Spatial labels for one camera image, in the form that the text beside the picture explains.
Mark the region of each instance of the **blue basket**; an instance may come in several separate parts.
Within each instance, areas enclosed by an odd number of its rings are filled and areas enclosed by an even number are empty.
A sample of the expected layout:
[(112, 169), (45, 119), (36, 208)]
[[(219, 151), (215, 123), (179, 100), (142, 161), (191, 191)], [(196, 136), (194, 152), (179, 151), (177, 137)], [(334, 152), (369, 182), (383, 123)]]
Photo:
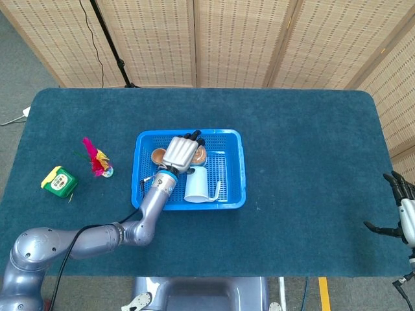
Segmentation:
[[(201, 137), (206, 142), (206, 170), (209, 185), (209, 197), (215, 193), (218, 181), (221, 181), (219, 198), (214, 202), (189, 203), (184, 200), (186, 174), (180, 174), (165, 211), (237, 209), (245, 203), (246, 179), (244, 152), (241, 136), (235, 130), (201, 130)], [(192, 133), (194, 130), (156, 130), (145, 131), (138, 135), (134, 166), (132, 172), (132, 204), (137, 209), (141, 203), (139, 181), (153, 176), (157, 165), (151, 161), (154, 149), (167, 149), (171, 139), (177, 135)], [(151, 182), (145, 185), (146, 192)]]

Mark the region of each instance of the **gray carpet floor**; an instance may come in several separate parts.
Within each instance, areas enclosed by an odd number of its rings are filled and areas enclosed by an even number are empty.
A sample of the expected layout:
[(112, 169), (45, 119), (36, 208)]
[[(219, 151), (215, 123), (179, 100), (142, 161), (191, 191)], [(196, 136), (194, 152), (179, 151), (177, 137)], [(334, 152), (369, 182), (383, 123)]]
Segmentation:
[[(1, 13), (0, 73), (0, 123), (20, 116), (21, 111), (30, 106), (38, 91), (46, 87), (58, 87)], [(24, 126), (25, 123), (20, 122), (0, 127), (0, 200)], [(0, 249), (0, 260), (6, 260), (8, 252), (9, 249)], [(401, 255), (406, 257), (408, 254), (409, 251)], [(329, 278), (331, 309), (408, 310), (406, 302), (392, 286), (395, 279), (396, 277)], [(45, 298), (51, 297), (54, 281), (54, 277), (46, 278), (42, 288)], [(305, 278), (286, 278), (287, 310), (301, 310), (304, 282)], [(269, 286), (270, 300), (279, 301), (276, 278), (269, 279)], [(406, 284), (405, 290), (415, 304), (415, 282)], [(55, 310), (120, 310), (122, 305), (129, 302), (131, 291), (132, 277), (63, 277)], [(306, 310), (321, 310), (317, 278), (310, 278), (305, 307)]]

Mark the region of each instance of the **white cup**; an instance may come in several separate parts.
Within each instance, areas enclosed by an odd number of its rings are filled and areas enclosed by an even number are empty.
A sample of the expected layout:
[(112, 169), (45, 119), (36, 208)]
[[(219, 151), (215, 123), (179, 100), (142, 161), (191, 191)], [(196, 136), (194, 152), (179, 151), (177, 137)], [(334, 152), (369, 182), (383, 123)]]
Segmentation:
[(187, 175), (184, 200), (191, 203), (213, 202), (218, 199), (220, 181), (216, 184), (215, 196), (209, 198), (208, 172), (206, 167), (191, 167), (195, 171)]

